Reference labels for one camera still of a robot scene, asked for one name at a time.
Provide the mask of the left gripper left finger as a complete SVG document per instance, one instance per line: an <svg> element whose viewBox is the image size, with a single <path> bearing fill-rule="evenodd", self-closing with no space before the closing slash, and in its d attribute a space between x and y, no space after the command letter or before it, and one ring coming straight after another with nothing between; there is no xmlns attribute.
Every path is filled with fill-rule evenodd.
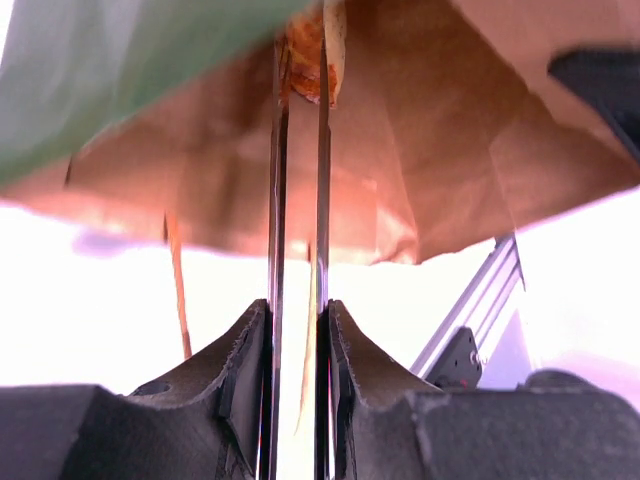
<svg viewBox="0 0 640 480"><path fill-rule="evenodd" d="M255 478L265 314L254 301L130 395L88 384L2 389L2 478Z"/></svg>

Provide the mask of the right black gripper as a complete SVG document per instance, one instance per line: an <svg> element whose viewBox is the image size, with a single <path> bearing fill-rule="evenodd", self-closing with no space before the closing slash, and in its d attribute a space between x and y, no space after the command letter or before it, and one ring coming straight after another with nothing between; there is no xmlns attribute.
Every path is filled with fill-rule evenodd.
<svg viewBox="0 0 640 480"><path fill-rule="evenodd" d="M639 49L582 46L556 55L548 74L592 107L639 159Z"/></svg>

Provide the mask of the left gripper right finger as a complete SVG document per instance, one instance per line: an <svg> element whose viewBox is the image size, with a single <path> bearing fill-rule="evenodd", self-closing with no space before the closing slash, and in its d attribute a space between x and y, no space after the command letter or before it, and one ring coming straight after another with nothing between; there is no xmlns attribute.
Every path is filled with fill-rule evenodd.
<svg viewBox="0 0 640 480"><path fill-rule="evenodd" d="M540 370L512 390L440 391L329 305L340 479L635 479L639 415L581 377Z"/></svg>

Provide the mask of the metal tongs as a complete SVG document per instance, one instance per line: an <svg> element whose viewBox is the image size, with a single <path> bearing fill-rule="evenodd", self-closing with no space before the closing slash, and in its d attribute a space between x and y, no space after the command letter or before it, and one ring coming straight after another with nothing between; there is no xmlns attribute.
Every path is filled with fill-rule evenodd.
<svg viewBox="0 0 640 480"><path fill-rule="evenodd" d="M270 152L268 296L263 347L263 395L259 479L277 477L277 447L281 375L283 277L286 226L286 181L289 106L285 92L290 58L285 44L274 45L273 119ZM316 340L311 353L316 360L314 393L314 477L328 479L329 472L329 341L328 341L328 267L329 211L331 177L331 130L329 127L330 89L326 41L321 41L320 103L318 134L318 174L316 203L316 246L312 261L312 279L316 282L312 324Z"/></svg>

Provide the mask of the green paper bag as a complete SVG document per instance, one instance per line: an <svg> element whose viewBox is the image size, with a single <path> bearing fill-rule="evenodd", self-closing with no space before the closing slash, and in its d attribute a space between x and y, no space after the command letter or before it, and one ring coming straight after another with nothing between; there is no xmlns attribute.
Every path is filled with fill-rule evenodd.
<svg viewBox="0 0 640 480"><path fill-rule="evenodd" d="M273 42L293 1L17 1L1 194L159 240L267 248ZM553 60L639 47L635 1L339 1L331 258L419 263L636 186Z"/></svg>

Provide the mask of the toasted bread slice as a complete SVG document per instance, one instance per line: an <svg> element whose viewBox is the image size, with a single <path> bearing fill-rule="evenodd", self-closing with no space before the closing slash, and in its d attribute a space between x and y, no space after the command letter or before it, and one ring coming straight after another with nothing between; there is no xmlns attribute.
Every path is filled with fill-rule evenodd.
<svg viewBox="0 0 640 480"><path fill-rule="evenodd" d="M319 104L321 50L325 46L329 106L335 108L346 59L347 14L344 1L322 1L294 14L279 42L279 100L291 90Z"/></svg>

